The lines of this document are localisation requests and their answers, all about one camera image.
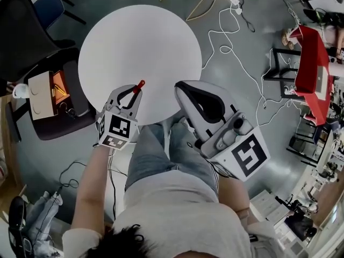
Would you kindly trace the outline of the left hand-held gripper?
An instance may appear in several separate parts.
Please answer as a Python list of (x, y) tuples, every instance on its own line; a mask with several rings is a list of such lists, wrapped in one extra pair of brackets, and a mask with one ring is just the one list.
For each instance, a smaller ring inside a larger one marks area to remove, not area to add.
[(123, 150), (133, 138), (138, 128), (136, 115), (142, 98), (142, 90), (137, 90), (126, 108), (120, 101), (133, 92), (135, 85), (129, 84), (114, 89), (96, 119), (98, 145), (115, 150)]

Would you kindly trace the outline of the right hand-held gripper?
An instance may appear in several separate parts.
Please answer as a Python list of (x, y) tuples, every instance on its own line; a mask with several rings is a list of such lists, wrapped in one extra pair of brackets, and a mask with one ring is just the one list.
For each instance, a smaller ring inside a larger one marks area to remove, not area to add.
[[(179, 81), (175, 95), (203, 142), (200, 153), (221, 171), (246, 181), (270, 160), (260, 128), (225, 103), (231, 98), (226, 89), (203, 81)], [(206, 130), (220, 121), (225, 124), (210, 136)]]

